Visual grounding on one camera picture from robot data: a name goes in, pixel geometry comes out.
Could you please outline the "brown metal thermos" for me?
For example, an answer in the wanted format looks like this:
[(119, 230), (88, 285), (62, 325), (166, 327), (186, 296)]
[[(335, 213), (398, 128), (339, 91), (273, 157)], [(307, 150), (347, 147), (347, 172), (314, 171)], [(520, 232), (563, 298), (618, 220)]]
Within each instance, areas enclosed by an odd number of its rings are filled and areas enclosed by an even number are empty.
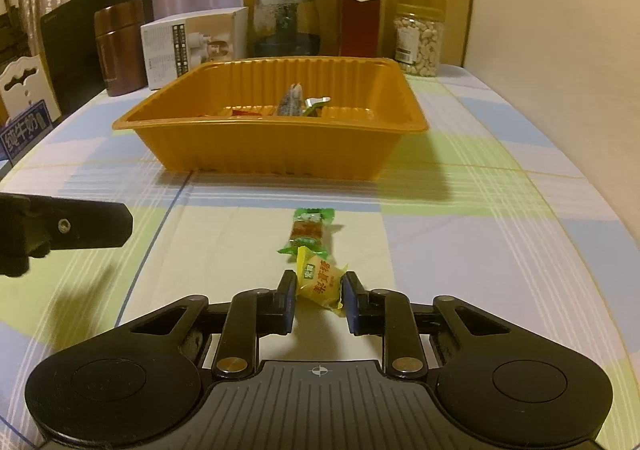
[(141, 39), (142, 0), (128, 0), (94, 14), (94, 34), (107, 95), (121, 96), (146, 85)]

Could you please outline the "clear jar of nuts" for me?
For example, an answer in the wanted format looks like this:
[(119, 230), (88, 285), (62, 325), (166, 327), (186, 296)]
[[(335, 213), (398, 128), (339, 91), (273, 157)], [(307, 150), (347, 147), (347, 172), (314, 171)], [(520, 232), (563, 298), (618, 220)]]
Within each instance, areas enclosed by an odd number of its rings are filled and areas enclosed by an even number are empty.
[(444, 14), (442, 10), (398, 4), (394, 17), (394, 59), (409, 75), (434, 77), (440, 65)]

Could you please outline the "dark glass jar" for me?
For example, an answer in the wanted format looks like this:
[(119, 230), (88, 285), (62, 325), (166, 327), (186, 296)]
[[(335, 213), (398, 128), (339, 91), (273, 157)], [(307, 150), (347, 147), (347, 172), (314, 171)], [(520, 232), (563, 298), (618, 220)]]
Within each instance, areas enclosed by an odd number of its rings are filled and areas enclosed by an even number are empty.
[(255, 0), (256, 57), (316, 56), (320, 51), (317, 0)]

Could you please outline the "green candy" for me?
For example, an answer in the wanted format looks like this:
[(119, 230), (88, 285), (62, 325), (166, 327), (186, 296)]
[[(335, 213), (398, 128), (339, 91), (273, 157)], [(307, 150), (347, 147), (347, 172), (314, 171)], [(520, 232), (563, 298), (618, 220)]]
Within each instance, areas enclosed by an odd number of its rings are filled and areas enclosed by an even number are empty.
[(308, 248), (323, 259), (329, 258), (329, 226), (333, 224), (333, 208), (296, 208), (288, 240), (279, 254), (294, 256), (299, 248)]

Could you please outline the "blue milk carton box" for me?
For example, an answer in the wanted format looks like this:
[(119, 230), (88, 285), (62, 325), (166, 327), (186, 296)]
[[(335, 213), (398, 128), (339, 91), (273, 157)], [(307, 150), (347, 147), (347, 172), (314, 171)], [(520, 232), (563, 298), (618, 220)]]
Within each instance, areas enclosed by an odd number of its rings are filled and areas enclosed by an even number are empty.
[(52, 130), (53, 122), (46, 103), (40, 100), (1, 129), (1, 150), (9, 163), (15, 165)]

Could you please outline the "silver green snack bag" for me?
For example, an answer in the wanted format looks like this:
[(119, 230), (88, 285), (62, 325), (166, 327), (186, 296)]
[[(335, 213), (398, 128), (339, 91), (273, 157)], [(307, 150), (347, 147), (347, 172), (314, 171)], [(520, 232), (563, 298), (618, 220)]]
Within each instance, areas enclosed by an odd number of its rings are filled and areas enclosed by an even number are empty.
[(306, 98), (304, 101), (303, 116), (318, 118), (322, 109), (331, 101), (330, 97)]

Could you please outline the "yellow candy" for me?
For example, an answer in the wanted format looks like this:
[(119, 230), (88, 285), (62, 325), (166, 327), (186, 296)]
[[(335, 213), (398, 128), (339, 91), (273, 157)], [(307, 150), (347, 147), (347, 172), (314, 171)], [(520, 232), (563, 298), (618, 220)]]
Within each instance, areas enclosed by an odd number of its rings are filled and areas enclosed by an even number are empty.
[(297, 250), (297, 295), (344, 317), (342, 284), (346, 270), (332, 265), (306, 246)]

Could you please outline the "white wooden chair back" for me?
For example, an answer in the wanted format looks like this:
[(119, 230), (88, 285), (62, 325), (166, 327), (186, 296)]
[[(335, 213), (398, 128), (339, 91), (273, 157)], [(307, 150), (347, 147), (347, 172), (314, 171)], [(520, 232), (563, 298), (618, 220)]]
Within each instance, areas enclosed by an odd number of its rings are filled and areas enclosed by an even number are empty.
[(40, 101), (52, 122), (62, 115), (39, 56), (21, 57), (6, 66), (1, 74), (1, 100), (10, 120)]

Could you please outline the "large red snack packet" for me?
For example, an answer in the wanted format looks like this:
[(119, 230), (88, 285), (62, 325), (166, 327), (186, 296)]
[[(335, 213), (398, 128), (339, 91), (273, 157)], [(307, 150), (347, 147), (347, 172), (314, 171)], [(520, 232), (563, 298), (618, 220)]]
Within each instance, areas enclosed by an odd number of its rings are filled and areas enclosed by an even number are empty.
[(276, 114), (273, 106), (225, 106), (216, 111), (205, 111), (201, 118), (265, 118)]

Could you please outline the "white product box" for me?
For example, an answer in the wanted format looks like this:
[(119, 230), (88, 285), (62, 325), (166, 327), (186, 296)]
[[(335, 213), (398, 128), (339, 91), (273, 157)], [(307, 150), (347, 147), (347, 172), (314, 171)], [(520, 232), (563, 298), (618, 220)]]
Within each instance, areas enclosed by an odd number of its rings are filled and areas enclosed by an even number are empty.
[(248, 9), (221, 8), (173, 14), (142, 25), (146, 80), (152, 90), (207, 62), (246, 57)]

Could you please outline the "clear dark seaweed packet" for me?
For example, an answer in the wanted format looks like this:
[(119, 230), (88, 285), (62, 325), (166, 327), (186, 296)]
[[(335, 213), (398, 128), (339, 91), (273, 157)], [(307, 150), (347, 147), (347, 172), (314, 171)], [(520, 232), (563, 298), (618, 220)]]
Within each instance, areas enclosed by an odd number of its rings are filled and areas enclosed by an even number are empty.
[(277, 116), (301, 116), (305, 111), (305, 99), (301, 84), (292, 84), (280, 100)]

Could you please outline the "dark red open carton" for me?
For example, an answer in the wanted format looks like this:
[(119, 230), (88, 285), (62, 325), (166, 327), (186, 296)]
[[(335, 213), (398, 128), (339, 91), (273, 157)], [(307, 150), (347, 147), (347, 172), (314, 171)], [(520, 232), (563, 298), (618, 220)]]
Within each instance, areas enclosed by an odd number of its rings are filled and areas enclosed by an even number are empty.
[(341, 57), (376, 58), (382, 0), (336, 0), (337, 52)]

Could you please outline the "folding step ladder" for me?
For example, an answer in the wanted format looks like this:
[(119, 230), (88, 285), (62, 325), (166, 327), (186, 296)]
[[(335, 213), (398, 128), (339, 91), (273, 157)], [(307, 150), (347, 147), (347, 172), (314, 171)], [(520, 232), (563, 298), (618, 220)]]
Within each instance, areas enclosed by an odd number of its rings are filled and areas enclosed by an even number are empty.
[(21, 57), (29, 57), (30, 49), (28, 35), (23, 25), (18, 9), (10, 0), (3, 0), (6, 12), (0, 16), (0, 64), (4, 70), (6, 66)]

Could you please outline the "orange plastic tray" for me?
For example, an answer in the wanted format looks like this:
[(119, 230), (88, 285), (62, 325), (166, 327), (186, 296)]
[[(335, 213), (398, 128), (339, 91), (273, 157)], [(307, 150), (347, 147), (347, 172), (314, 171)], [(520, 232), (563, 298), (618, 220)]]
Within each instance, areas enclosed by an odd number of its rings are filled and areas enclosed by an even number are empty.
[(113, 127), (174, 172), (371, 180), (427, 121), (395, 61), (314, 56), (203, 64)]

